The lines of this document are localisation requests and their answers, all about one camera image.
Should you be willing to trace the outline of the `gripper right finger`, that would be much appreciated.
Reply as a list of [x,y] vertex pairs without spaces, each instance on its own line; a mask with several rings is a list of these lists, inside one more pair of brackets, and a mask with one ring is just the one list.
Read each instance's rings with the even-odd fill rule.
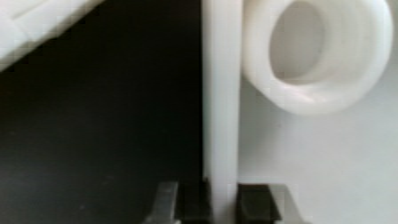
[[238,185],[237,224],[311,224],[285,185]]

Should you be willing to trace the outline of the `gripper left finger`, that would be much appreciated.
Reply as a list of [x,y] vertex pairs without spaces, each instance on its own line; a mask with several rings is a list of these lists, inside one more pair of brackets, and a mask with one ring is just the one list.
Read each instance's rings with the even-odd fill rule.
[[205,181],[162,182],[141,224],[212,224],[210,189]]

